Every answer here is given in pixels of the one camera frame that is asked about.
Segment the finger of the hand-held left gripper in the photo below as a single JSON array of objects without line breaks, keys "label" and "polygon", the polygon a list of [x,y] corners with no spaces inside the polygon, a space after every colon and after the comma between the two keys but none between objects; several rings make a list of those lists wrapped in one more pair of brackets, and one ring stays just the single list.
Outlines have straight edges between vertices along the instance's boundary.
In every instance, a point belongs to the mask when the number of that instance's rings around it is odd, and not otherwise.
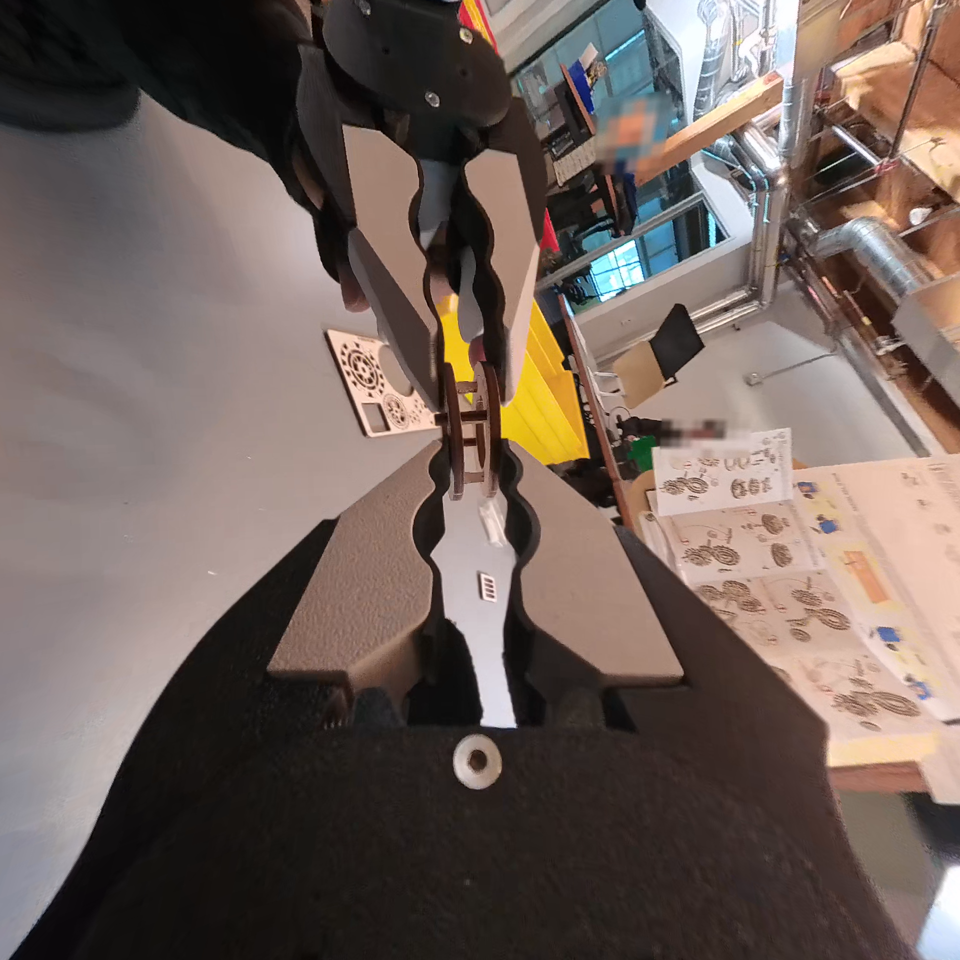
[{"label": "finger of the hand-held left gripper", "polygon": [[482,151],[464,165],[463,187],[463,294],[508,406],[522,379],[540,242],[514,153]]},{"label": "finger of the hand-held left gripper", "polygon": [[420,167],[377,129],[344,126],[342,138],[355,220],[347,235],[351,269],[414,390],[429,409],[440,409],[441,325],[414,229]]}]

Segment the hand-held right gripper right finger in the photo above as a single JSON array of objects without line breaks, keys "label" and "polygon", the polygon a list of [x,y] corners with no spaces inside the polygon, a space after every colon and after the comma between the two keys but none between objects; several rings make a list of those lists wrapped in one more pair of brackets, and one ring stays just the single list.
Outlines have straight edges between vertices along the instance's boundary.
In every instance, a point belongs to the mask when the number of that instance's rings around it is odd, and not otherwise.
[{"label": "hand-held right gripper right finger", "polygon": [[514,442],[505,656],[529,687],[673,687],[683,669],[615,526]]}]

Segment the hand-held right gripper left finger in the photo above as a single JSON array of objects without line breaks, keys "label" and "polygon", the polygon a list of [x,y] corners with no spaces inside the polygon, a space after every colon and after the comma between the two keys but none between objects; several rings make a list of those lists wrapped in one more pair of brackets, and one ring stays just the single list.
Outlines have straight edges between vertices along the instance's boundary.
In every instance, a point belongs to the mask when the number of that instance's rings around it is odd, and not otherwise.
[{"label": "hand-held right gripper left finger", "polygon": [[269,662],[270,676],[316,681],[350,695],[380,689],[402,702],[424,677],[418,636],[433,604],[434,575],[414,520],[436,493],[438,439],[337,519],[317,567]]}]

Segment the wooden spool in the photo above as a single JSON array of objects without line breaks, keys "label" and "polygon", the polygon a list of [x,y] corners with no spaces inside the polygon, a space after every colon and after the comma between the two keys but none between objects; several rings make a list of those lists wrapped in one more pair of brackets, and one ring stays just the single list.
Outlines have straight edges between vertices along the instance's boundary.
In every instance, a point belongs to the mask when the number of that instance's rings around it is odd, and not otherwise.
[{"label": "wooden spool", "polygon": [[493,364],[479,361],[473,378],[457,380],[450,363],[440,368],[441,409],[435,425],[447,449],[451,501],[463,498],[466,486],[478,485],[484,498],[499,491],[502,433],[498,378]]}]

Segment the wooden standing desk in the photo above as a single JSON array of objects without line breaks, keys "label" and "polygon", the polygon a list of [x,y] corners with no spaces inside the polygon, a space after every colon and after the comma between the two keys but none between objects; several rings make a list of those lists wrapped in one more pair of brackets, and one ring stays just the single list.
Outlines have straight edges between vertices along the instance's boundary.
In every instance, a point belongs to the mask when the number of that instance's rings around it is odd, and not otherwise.
[{"label": "wooden standing desk", "polygon": [[[567,66],[561,65],[562,83],[556,85],[558,102],[563,111],[565,126],[570,132],[576,148],[593,140],[597,134],[593,114],[587,110],[580,91],[570,76]],[[611,222],[611,233],[614,238],[624,237],[630,233],[632,227],[628,222],[627,207],[620,202],[615,180],[611,174],[605,174],[594,159],[588,166],[593,176],[593,186],[589,192],[592,198],[591,208],[596,213],[603,212]]]}]

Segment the person's left hand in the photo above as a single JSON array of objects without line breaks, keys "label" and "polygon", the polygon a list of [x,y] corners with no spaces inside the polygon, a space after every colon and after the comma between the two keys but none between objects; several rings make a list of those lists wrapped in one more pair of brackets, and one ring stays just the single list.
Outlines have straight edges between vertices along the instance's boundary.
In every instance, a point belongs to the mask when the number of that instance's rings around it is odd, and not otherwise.
[{"label": "person's left hand", "polygon": [[350,260],[347,232],[338,215],[323,205],[314,208],[312,218],[321,265],[339,285],[344,307],[352,313],[369,309],[369,301]]}]

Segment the red plastic tote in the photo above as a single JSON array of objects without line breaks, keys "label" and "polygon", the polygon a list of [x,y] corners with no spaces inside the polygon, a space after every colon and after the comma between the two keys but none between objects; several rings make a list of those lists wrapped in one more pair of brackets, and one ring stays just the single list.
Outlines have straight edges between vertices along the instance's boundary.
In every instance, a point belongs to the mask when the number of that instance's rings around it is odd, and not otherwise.
[{"label": "red plastic tote", "polygon": [[[475,34],[479,34],[491,46],[495,53],[499,53],[497,40],[491,29],[485,7],[481,1],[460,1],[458,17],[462,26],[472,30]],[[544,210],[543,229],[539,246],[542,252],[556,254],[560,250],[557,234],[548,210]]]}]

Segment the white paper sheet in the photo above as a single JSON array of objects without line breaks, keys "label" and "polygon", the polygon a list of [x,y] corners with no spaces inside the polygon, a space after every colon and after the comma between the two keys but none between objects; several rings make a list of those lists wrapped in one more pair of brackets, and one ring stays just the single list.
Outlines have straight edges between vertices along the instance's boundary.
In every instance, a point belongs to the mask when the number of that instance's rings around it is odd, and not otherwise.
[{"label": "white paper sheet", "polygon": [[558,188],[580,176],[597,161],[596,137],[589,138],[552,160],[553,179]]}]

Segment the wooden laser-cut parts sheet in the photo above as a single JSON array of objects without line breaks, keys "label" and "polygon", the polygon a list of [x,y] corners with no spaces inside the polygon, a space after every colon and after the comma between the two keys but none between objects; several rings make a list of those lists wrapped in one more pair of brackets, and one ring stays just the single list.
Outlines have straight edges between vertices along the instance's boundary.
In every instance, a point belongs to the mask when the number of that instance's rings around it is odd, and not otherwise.
[{"label": "wooden laser-cut parts sheet", "polygon": [[652,451],[647,542],[825,722],[835,754],[958,722],[958,679],[869,525],[882,480],[937,503],[920,461],[794,469],[788,429]]}]

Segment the yellow plastic bin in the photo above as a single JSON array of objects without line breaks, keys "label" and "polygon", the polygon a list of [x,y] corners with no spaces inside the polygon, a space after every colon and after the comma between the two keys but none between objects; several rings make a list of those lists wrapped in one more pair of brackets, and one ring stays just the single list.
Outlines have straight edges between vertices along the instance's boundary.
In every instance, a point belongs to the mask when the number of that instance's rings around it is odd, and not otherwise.
[{"label": "yellow plastic bin", "polygon": [[544,465],[589,456],[580,394],[573,373],[539,306],[532,307],[517,392],[501,410],[501,432]]}]

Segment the wooden side table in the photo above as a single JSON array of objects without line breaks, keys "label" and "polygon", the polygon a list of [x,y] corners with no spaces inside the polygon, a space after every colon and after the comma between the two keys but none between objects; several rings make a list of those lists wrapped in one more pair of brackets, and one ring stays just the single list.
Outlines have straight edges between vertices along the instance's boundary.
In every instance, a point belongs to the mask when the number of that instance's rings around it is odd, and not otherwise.
[{"label": "wooden side table", "polygon": [[[607,431],[607,414],[599,391],[594,387],[590,365],[586,358],[586,346],[574,321],[570,307],[562,296],[557,297],[558,315],[563,322],[572,350],[571,366],[576,369],[581,392],[590,411],[591,422],[597,436],[606,472],[615,498],[621,526],[636,539],[643,541],[642,529],[637,525],[637,513],[629,496],[629,485],[620,476],[614,447]],[[926,794],[931,796],[928,780],[917,760],[893,762],[854,763],[829,765],[829,778],[836,790],[857,793]]]}]

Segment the silver metal pipe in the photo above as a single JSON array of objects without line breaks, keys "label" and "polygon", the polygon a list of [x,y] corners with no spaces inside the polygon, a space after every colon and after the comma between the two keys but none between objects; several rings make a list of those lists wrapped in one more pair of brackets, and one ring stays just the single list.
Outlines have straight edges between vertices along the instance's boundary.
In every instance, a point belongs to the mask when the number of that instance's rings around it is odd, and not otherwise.
[{"label": "silver metal pipe", "polygon": [[744,173],[751,187],[752,234],[744,287],[692,314],[699,333],[735,326],[773,303],[789,196],[789,174],[778,148],[755,119],[702,150]]}]

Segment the colour printed instruction sheet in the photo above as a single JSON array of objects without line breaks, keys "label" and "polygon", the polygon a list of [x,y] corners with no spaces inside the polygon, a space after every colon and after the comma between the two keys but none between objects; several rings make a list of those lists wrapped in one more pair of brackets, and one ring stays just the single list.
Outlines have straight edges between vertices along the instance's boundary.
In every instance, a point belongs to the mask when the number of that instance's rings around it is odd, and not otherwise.
[{"label": "colour printed instruction sheet", "polygon": [[864,644],[932,717],[957,726],[958,455],[815,466],[793,479]]}]

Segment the silver ventilation duct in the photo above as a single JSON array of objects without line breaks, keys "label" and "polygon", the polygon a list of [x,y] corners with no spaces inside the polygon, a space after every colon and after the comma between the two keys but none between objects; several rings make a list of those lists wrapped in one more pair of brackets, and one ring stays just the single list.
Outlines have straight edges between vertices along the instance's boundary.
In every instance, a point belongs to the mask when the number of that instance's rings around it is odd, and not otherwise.
[{"label": "silver ventilation duct", "polygon": [[811,230],[806,244],[816,258],[852,255],[897,303],[933,282],[918,254],[878,218],[859,217],[828,230]]}]

